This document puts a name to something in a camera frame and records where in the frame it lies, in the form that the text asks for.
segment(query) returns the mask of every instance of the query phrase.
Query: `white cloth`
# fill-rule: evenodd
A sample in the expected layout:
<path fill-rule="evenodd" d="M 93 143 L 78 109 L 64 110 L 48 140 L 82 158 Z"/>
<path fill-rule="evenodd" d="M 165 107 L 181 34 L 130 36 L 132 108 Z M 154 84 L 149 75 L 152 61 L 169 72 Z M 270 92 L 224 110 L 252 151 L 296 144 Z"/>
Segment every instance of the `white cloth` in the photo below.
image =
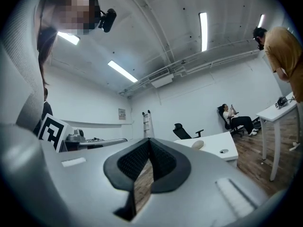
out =
<path fill-rule="evenodd" d="M 34 26 L 39 1 L 21 0 L 0 35 L 0 123 L 31 131 L 41 118 L 44 102 Z"/>
<path fill-rule="evenodd" d="M 234 110 L 232 110 L 232 114 L 231 114 L 232 119 L 233 119 L 233 118 L 238 118 L 239 116 L 235 115 L 234 113 L 235 113 Z M 224 112 L 223 112 L 223 117 L 224 117 L 224 119 L 226 120 L 226 122 L 229 124 L 228 115 L 229 115 L 229 111 L 224 111 Z"/>

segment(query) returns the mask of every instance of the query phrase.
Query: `brown shirt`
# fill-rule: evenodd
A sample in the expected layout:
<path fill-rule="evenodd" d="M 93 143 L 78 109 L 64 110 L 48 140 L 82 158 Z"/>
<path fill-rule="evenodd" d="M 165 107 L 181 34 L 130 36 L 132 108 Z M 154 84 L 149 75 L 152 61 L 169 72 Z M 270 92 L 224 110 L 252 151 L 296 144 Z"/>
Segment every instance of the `brown shirt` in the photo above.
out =
<path fill-rule="evenodd" d="M 296 101 L 303 102 L 303 50 L 296 37 L 284 27 L 275 27 L 266 33 L 264 51 L 273 72 L 281 67 Z"/>

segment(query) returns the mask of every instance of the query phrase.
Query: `chair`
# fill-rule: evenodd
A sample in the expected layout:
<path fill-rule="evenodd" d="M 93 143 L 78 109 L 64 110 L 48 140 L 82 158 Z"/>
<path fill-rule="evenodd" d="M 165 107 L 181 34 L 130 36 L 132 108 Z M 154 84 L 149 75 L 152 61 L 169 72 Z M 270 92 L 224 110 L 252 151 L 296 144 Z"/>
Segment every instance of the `chair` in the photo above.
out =
<path fill-rule="evenodd" d="M 225 123 L 225 128 L 227 129 L 227 130 L 229 130 L 230 131 L 230 133 L 231 133 L 231 135 L 235 135 L 235 134 L 239 134 L 240 135 L 240 137 L 242 138 L 242 136 L 244 135 L 244 130 L 243 130 L 243 126 L 242 127 L 233 127 L 232 126 L 232 119 L 229 119 L 229 124 L 226 122 L 226 120 L 225 120 L 225 118 L 223 117 L 223 112 L 224 112 L 224 110 L 223 110 L 223 108 L 222 108 L 222 106 L 220 106 L 220 107 L 218 107 L 217 108 L 218 109 L 218 114 L 221 116 L 221 118 L 224 120 L 224 123 Z"/>
<path fill-rule="evenodd" d="M 199 138 L 201 137 L 201 132 L 204 131 L 204 130 L 201 130 L 201 131 L 198 131 L 196 132 L 196 134 L 198 134 L 197 137 L 194 137 L 194 138 Z M 190 137 L 189 134 L 187 134 L 187 132 L 185 131 L 185 129 L 182 127 L 182 125 L 180 123 L 176 123 L 175 124 L 175 129 L 173 130 L 173 132 L 175 133 L 175 135 L 177 135 L 181 140 L 187 140 L 187 139 L 192 139 Z"/>

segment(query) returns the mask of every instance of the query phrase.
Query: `air vent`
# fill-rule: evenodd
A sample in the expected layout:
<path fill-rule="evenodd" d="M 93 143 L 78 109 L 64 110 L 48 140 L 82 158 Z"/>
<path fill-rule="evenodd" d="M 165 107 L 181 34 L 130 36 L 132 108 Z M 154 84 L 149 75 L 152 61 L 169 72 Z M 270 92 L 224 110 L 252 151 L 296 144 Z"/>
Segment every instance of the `air vent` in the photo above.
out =
<path fill-rule="evenodd" d="M 157 79 L 162 78 L 167 75 L 169 75 L 169 70 L 167 68 L 165 68 L 165 69 L 158 71 L 157 73 L 151 75 L 150 77 L 148 77 L 148 80 L 154 81 L 154 80 L 157 80 Z"/>

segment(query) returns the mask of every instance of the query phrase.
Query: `ladder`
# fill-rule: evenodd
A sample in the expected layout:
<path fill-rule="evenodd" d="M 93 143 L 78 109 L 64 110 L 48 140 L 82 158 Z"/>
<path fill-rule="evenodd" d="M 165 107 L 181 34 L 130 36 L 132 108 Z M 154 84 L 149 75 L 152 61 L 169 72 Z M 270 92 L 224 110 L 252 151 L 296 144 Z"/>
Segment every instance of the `ladder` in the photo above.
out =
<path fill-rule="evenodd" d="M 147 110 L 147 113 L 142 112 L 143 119 L 143 137 L 144 138 L 154 138 L 152 130 L 152 119 L 151 112 Z"/>

